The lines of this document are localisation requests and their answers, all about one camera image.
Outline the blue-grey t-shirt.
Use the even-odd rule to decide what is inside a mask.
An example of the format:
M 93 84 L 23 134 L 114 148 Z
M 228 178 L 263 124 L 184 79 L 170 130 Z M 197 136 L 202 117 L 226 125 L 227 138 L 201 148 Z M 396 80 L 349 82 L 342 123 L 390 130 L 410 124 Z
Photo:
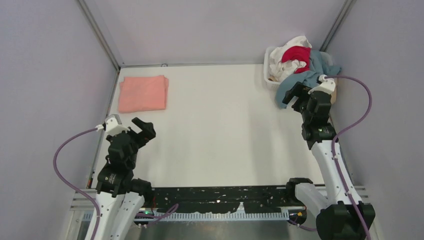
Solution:
M 338 75 L 342 71 L 340 65 L 334 65 L 328 63 L 328 60 L 332 60 L 331 56 L 327 53 L 322 55 L 319 50 L 312 50 L 309 57 L 309 70 L 302 73 L 294 73 L 284 79 L 275 94 L 275 103 L 279 109 L 286 109 L 287 103 L 283 103 L 286 92 L 291 90 L 296 83 L 302 83 L 304 86 L 314 88 L 318 86 L 317 79 L 321 75 L 334 76 Z

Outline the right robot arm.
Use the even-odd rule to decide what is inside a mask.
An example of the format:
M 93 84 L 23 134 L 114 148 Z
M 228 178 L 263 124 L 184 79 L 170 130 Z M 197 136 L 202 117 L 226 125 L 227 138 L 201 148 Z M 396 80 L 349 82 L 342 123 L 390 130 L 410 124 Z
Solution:
M 315 217 L 322 240 L 369 240 L 376 213 L 357 193 L 344 164 L 336 130 L 329 121 L 331 95 L 297 82 L 285 93 L 284 104 L 297 98 L 292 108 L 301 114 L 302 137 L 315 157 L 324 180 L 326 196 L 306 178 L 291 178 L 285 198 L 302 203 Z

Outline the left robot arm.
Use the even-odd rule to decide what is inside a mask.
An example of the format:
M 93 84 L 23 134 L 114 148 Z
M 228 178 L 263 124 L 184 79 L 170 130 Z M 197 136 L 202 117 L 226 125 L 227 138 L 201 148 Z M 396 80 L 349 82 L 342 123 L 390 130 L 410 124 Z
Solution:
M 139 209 L 153 202 L 151 183 L 135 178 L 134 169 L 139 149 L 156 137 L 156 131 L 153 123 L 137 117 L 132 123 L 139 132 L 124 126 L 117 114 L 96 127 L 105 132 L 109 147 L 106 163 L 97 174 L 95 210 L 87 240 L 123 240 Z

